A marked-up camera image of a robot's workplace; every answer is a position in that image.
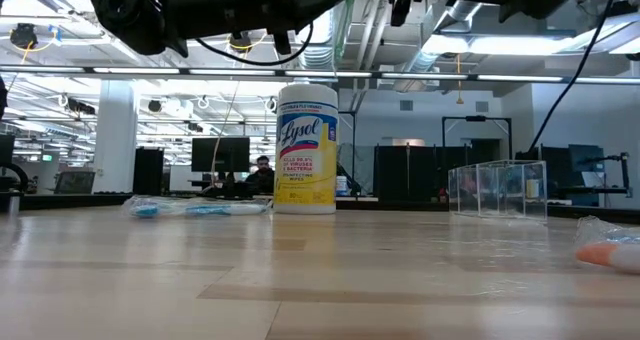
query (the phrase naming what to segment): red fire extinguisher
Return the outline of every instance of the red fire extinguisher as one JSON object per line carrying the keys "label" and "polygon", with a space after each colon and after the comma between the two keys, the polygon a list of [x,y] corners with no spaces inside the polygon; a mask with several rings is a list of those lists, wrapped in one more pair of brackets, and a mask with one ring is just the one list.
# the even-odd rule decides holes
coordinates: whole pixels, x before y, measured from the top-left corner
{"label": "red fire extinguisher", "polygon": [[440,189],[440,193],[438,194],[440,198],[440,202],[446,204],[449,202],[449,197],[447,196],[447,190],[445,188]]}

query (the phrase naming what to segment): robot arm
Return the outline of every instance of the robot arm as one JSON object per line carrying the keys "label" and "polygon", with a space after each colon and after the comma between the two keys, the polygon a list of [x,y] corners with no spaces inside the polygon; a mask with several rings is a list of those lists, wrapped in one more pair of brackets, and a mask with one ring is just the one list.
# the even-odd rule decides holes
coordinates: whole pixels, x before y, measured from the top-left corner
{"label": "robot arm", "polygon": [[[287,31],[300,31],[343,0],[91,0],[100,23],[143,55],[171,48],[188,56],[187,39],[266,28],[276,50],[289,54]],[[401,26],[412,1],[389,0],[391,23]],[[566,0],[470,0],[501,6],[500,21],[517,12],[545,18]]]}
{"label": "robot arm", "polygon": [[143,55],[171,48],[187,57],[187,39],[266,28],[289,54],[287,31],[300,31],[342,0],[91,0],[100,23]]}

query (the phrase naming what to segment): computer monitor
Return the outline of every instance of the computer monitor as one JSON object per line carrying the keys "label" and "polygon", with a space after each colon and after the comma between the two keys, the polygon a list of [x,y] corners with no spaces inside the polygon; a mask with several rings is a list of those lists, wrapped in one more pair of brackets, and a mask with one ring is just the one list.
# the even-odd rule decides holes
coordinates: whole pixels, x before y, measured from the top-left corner
{"label": "computer monitor", "polygon": [[[219,138],[193,139],[191,142],[191,171],[210,172],[213,162],[213,150]],[[251,167],[249,162],[248,137],[221,138],[216,154],[216,171],[247,172]]]}
{"label": "computer monitor", "polygon": [[93,171],[65,171],[58,176],[55,194],[91,194],[96,174]]}
{"label": "computer monitor", "polygon": [[604,157],[601,147],[595,145],[569,145],[571,166],[575,172],[604,172],[604,162],[592,161]]}
{"label": "computer monitor", "polygon": [[13,145],[15,137],[13,135],[0,135],[0,162],[13,162]]}

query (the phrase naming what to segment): plastic wrapper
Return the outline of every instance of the plastic wrapper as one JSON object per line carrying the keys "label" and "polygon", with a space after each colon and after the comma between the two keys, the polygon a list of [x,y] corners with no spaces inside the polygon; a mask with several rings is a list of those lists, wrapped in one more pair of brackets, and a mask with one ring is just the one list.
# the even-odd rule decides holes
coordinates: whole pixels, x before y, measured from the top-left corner
{"label": "plastic wrapper", "polygon": [[159,216],[215,217],[259,215],[271,208],[268,200],[226,201],[207,198],[176,199],[134,196],[122,205],[123,211],[136,218]]}
{"label": "plastic wrapper", "polygon": [[640,228],[627,228],[590,216],[580,219],[576,258],[624,272],[640,273]]}

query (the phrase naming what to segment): yellow label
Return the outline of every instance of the yellow label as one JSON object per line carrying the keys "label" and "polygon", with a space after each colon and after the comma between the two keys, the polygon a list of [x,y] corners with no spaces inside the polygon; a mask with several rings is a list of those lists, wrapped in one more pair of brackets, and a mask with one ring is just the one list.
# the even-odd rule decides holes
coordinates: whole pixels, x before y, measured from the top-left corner
{"label": "yellow label", "polygon": [[275,203],[335,203],[337,109],[292,102],[279,109]]}

